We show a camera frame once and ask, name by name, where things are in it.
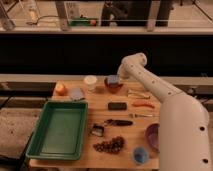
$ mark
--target red food item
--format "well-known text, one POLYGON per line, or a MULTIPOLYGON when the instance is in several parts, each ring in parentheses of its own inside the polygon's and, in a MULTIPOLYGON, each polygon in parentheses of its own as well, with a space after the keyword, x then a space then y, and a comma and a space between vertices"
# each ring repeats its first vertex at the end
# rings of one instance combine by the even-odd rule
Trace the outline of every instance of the red food item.
POLYGON ((96 20, 90 20, 90 25, 91 25, 91 26, 96 26, 96 25, 97 25, 96 20))
POLYGON ((144 101, 144 100, 137 100, 135 102, 132 103, 132 106, 134 107, 140 107, 140 106, 145 106, 145 107, 149 107, 149 108, 152 108, 154 109, 155 106, 147 101, 144 101))

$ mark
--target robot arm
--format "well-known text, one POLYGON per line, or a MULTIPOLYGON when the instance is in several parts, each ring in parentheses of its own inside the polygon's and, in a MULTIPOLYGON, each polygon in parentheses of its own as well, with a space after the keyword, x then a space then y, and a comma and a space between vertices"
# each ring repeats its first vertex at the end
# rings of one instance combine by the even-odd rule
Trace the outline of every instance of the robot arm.
POLYGON ((118 75, 137 79, 162 103, 159 127, 161 171, 211 171, 209 116, 195 98, 144 68, 143 53, 123 58, 118 75))

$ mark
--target dried fruit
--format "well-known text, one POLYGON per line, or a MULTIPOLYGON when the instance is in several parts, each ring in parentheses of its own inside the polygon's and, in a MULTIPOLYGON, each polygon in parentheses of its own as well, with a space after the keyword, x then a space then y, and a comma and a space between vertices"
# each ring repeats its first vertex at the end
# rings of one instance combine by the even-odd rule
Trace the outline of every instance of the dried fruit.
POLYGON ((125 140, 122 136, 112 138, 110 141, 102 141, 102 143, 94 144, 93 147, 98 152, 106 152, 110 154, 118 154, 124 147, 125 140))

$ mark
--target black object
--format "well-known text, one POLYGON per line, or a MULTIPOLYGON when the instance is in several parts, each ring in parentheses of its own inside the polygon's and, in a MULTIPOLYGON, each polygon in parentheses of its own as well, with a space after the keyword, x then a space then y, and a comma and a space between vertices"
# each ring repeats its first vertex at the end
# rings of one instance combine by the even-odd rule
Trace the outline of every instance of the black object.
POLYGON ((130 126, 133 124, 133 122, 129 120, 113 120, 113 119, 108 119, 104 123, 113 126, 130 126))
POLYGON ((127 104, 126 102, 109 102, 108 109, 109 110, 126 110, 127 104))
POLYGON ((91 130, 91 134, 102 137, 104 134, 104 127, 101 125, 94 124, 91 130))

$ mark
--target blue cup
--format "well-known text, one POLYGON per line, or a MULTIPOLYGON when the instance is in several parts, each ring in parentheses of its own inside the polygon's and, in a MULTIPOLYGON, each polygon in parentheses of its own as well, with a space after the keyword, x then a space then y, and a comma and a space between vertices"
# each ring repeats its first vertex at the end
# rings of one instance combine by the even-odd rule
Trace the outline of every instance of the blue cup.
POLYGON ((133 151, 133 159, 137 164, 144 164, 149 160, 149 153, 143 147, 137 147, 133 151))

